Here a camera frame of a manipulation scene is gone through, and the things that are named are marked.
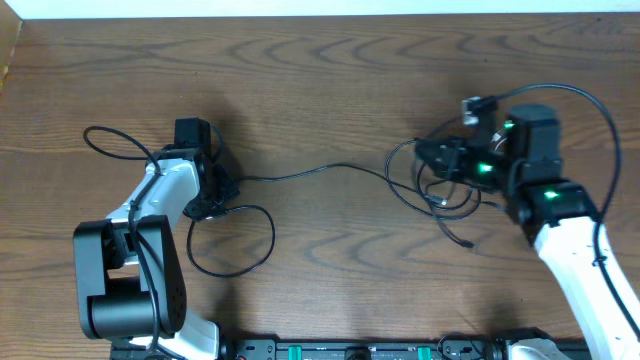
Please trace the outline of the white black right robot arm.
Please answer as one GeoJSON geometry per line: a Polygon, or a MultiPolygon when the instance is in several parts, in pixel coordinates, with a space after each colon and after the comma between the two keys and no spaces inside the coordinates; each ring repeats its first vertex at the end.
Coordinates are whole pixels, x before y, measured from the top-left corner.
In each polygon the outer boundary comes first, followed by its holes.
{"type": "Polygon", "coordinates": [[[415,153],[445,181],[503,196],[569,303],[594,359],[639,356],[639,299],[610,247],[601,215],[584,187],[562,175],[561,128],[553,108],[512,108],[505,147],[492,147],[494,106],[468,103],[469,138],[419,139],[415,153]]]}

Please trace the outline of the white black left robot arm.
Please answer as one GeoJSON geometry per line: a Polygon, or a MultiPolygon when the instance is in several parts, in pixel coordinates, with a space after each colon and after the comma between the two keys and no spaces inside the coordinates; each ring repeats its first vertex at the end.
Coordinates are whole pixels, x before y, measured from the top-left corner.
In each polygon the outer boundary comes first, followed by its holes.
{"type": "Polygon", "coordinates": [[[173,230],[209,217],[226,176],[208,145],[182,140],[156,152],[130,197],[73,234],[80,327],[90,339],[147,354],[217,359],[219,327],[189,309],[173,230]]]}

